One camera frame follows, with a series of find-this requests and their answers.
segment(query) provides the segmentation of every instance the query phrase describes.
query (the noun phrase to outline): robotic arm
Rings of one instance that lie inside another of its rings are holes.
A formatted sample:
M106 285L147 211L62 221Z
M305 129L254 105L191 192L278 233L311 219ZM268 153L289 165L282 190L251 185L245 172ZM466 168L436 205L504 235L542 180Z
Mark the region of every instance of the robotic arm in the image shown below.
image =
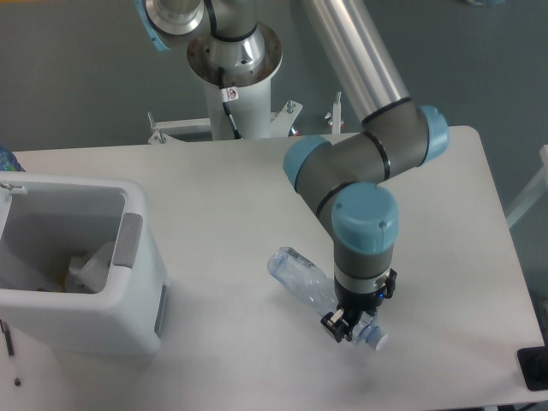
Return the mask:
M213 70L210 82L219 68L218 83L237 86L253 84L258 72L264 78L275 70L256 29L254 0L136 1L146 1L148 18L165 41L210 32L202 74ZM363 0L302 2L364 128L335 145L319 136L299 140L283 163L295 190L333 239L339 304L322 324L341 342L351 338L361 314L374 315L396 287L390 265L397 206L377 184L443 153L449 127L433 107L415 106Z
M375 315L396 287L390 268L396 201L378 183L444 152L449 127L433 107L415 106L361 0L305 0L364 132L332 145L295 143L284 170L334 243L336 313L322 324L341 342L361 314Z

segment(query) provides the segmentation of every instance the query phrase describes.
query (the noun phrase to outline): silver metal arm tube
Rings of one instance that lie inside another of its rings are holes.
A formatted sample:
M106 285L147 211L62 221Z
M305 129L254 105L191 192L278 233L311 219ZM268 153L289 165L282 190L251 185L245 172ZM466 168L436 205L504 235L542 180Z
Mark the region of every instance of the silver metal arm tube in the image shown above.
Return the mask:
M303 0L358 118L408 98L363 0Z
M146 12L160 30L182 35L200 24L205 6L202 0L146 0Z

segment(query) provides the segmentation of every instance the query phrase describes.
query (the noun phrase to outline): sticker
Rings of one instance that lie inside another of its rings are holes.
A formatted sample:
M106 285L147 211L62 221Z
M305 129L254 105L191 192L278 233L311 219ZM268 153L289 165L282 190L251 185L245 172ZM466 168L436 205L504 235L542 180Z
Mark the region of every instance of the sticker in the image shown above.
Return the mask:
M228 87L221 89L221 100L223 103L238 99L238 87Z

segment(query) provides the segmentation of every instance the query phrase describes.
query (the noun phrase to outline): gray floor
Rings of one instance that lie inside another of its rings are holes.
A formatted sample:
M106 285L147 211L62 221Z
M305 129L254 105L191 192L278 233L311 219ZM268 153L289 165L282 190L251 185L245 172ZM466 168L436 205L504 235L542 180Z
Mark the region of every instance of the gray floor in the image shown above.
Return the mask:
M366 3L414 99L438 106L452 125L479 130L506 207L548 144L548 2ZM259 14L284 45L272 108L299 101L298 129L326 132L323 115L340 86L299 2L261 0ZM358 130L342 103L346 130ZM0 4L0 144L14 151L142 144L148 110L157 121L206 116L185 51L157 53L133 2ZM548 299L547 208L544 198L512 230L534 301Z

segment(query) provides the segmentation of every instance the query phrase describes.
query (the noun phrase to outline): metal bracket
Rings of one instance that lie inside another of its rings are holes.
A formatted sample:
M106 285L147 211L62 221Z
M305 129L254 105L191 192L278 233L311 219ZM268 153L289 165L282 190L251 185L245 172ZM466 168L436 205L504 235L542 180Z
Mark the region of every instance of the metal bracket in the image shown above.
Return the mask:
M288 137L298 134L293 124L302 111L302 104L290 100L281 111L271 113L271 137ZM211 132L209 118L196 118L192 120L178 120L174 122L155 122L152 113L147 113L151 126L152 136L148 144L166 144L184 142L171 137L171 135L189 135Z

